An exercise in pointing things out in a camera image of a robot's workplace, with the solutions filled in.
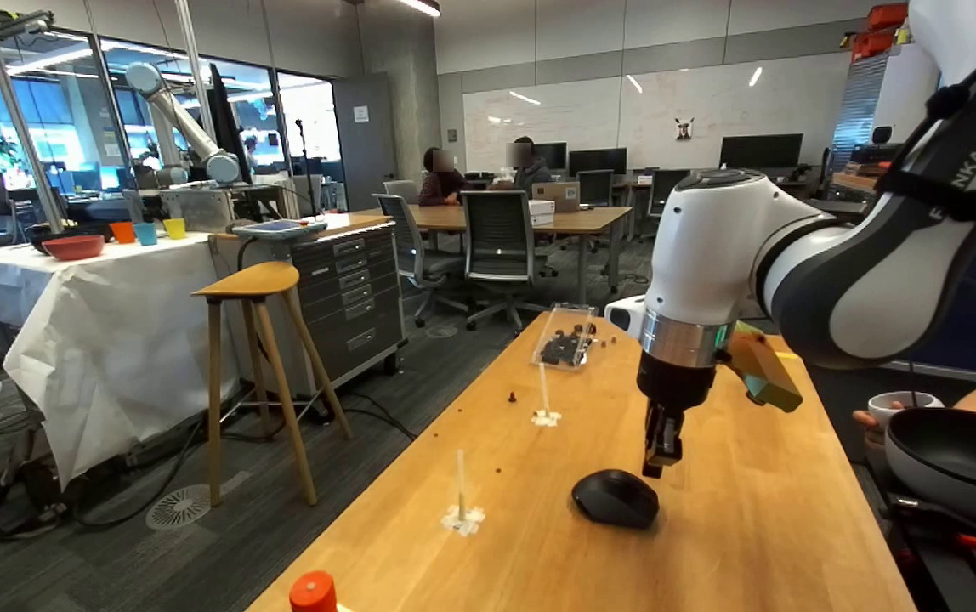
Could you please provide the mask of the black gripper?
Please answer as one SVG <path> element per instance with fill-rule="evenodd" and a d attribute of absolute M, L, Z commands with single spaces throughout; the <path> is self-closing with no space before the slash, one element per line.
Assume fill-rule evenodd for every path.
<path fill-rule="evenodd" d="M 667 465 L 684 459 L 684 438 L 680 438 L 684 417 L 707 399 L 714 370 L 678 369 L 652 358 L 639 358 L 636 383 L 650 402 L 642 474 L 659 476 Z"/>

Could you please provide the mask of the grey background robot arm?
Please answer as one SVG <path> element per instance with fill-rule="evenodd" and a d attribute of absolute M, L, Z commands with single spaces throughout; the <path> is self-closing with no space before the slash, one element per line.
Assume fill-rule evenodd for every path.
<path fill-rule="evenodd" d="M 127 83 L 195 145 L 214 184 L 230 188 L 242 181 L 239 160 L 171 96 L 153 65 L 128 65 Z"/>

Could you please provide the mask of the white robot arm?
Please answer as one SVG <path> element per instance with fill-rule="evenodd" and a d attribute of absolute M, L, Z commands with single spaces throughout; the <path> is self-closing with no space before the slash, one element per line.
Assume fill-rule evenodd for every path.
<path fill-rule="evenodd" d="M 684 459 L 684 417 L 707 399 L 743 304 L 818 364 L 901 358 L 947 310 L 976 254 L 976 0 L 907 0 L 907 26 L 939 88 L 856 225 L 757 169 L 709 169 L 674 188 L 650 287 L 607 307 L 639 339 L 650 476 Z"/>

